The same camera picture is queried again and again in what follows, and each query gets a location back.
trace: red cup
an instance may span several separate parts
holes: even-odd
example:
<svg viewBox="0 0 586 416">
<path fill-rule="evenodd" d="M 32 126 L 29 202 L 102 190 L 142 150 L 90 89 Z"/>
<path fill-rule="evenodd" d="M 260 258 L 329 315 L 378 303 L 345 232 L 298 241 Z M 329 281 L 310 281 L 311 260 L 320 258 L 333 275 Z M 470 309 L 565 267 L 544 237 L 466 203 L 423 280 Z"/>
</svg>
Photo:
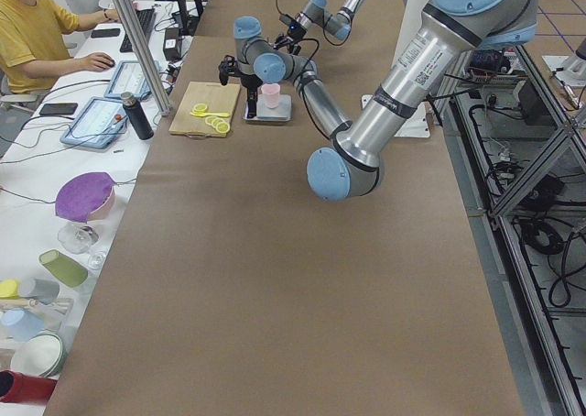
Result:
<svg viewBox="0 0 586 416">
<path fill-rule="evenodd" d="M 4 370 L 0 372 L 0 402 L 45 405 L 56 385 L 56 379 Z"/>
</svg>

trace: white desk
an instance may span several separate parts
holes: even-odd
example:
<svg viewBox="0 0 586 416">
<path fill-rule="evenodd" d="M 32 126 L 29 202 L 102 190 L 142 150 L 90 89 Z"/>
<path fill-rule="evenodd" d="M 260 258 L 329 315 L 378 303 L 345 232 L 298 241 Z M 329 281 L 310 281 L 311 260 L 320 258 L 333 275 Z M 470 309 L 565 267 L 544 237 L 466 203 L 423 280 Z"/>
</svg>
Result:
<svg viewBox="0 0 586 416">
<path fill-rule="evenodd" d="M 138 7 L 146 8 L 152 5 L 157 9 L 156 23 L 164 17 L 168 17 L 174 9 L 173 6 L 177 6 L 175 3 L 144 2 L 139 3 Z M 163 29 L 169 25 L 170 22 L 165 22 L 156 26 L 149 40 L 151 53 L 163 70 L 168 65 L 163 55 Z M 121 25 L 103 24 L 99 27 L 121 27 Z M 136 60 L 134 53 L 123 54 L 119 52 L 124 35 L 123 31 L 116 38 L 88 38 L 76 57 L 102 51 L 108 53 L 118 63 L 122 60 Z M 189 47 L 189 44 L 188 38 L 183 43 L 184 51 Z M 110 79 L 113 73 L 114 70 L 99 73 L 77 72 L 60 78 L 53 89 L 77 82 Z M 106 85 L 107 82 L 96 82 L 68 87 L 51 93 L 46 103 L 77 102 L 79 104 L 77 113 L 79 113 L 91 97 L 103 96 Z M 156 128 L 160 115 L 155 100 L 149 98 L 143 102 L 143 108 L 151 125 Z M 34 145 L 41 130 L 49 127 L 56 128 L 70 122 L 70 120 L 53 117 L 35 119 L 26 125 L 16 142 L 27 146 Z M 105 150 L 81 148 L 63 150 L 66 146 L 60 143 L 60 136 L 65 129 L 64 126 L 58 130 L 44 132 L 40 142 L 34 148 L 13 145 L 0 160 L 0 185 L 11 192 L 54 201 L 63 184 L 88 171 L 105 171 L 116 182 L 132 180 L 142 166 L 150 146 L 150 140 L 138 139 L 134 129 L 129 126 L 125 133 Z M 11 163 L 58 150 L 63 151 L 24 162 Z M 133 189 L 134 185 L 116 186 L 115 203 L 110 213 L 103 220 L 89 222 L 89 225 L 100 236 L 92 250 L 109 250 Z M 6 192 L 0 192 L 0 279 L 24 279 L 26 277 L 54 279 L 38 263 L 38 256 L 53 248 L 87 267 L 89 253 L 73 255 L 66 251 L 57 239 L 58 231 L 67 222 L 67 220 L 55 215 L 54 204 L 34 203 Z M 137 231 L 136 233 L 142 235 L 145 232 Z M 80 295 L 76 290 L 61 283 L 60 297 L 71 298 L 74 301 L 64 331 L 61 333 L 69 348 L 81 322 L 89 295 Z M 42 414 L 43 411 L 44 407 L 0 403 L 0 415 L 2 416 L 36 416 Z"/>
</svg>

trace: purple lid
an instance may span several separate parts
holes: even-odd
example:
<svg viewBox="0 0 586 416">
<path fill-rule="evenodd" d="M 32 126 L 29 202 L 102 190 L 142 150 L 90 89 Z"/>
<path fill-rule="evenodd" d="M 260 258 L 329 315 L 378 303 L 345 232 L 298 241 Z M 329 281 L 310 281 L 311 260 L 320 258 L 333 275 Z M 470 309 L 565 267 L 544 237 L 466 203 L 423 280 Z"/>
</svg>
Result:
<svg viewBox="0 0 586 416">
<path fill-rule="evenodd" d="M 105 172 L 84 173 L 66 183 L 55 201 L 55 214 L 74 222 L 87 222 L 90 214 L 104 205 L 114 187 Z"/>
</svg>

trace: man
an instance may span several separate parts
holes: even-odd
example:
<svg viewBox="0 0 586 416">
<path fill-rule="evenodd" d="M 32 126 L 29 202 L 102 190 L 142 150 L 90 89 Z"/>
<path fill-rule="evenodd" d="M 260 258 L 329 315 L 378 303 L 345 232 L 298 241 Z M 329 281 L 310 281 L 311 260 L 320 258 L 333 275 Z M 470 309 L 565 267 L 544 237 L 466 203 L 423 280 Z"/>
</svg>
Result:
<svg viewBox="0 0 586 416">
<path fill-rule="evenodd" d="M 61 35 L 118 19 L 115 10 L 74 15 L 53 0 L 0 0 L 0 69 L 10 91 L 47 90 L 61 75 L 112 68 L 103 52 L 71 58 Z"/>
</svg>

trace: person's hand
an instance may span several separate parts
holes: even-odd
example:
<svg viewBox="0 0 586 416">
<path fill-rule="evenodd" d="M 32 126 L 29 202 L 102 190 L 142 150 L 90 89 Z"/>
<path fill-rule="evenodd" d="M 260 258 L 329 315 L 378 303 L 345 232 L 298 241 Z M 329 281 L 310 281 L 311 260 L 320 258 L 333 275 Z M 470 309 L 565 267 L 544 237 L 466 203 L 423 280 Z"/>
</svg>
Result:
<svg viewBox="0 0 586 416">
<path fill-rule="evenodd" d="M 132 1 L 132 7 L 137 10 L 138 9 L 138 2 L 137 1 Z M 118 10 L 115 10 L 113 8 L 109 8 L 106 10 L 106 16 L 108 17 L 109 20 L 113 21 L 113 22 L 120 22 L 120 15 L 118 14 Z"/>
<path fill-rule="evenodd" d="M 112 68 L 115 63 L 105 52 L 93 52 L 89 56 L 79 59 L 84 71 L 102 72 Z"/>
</svg>

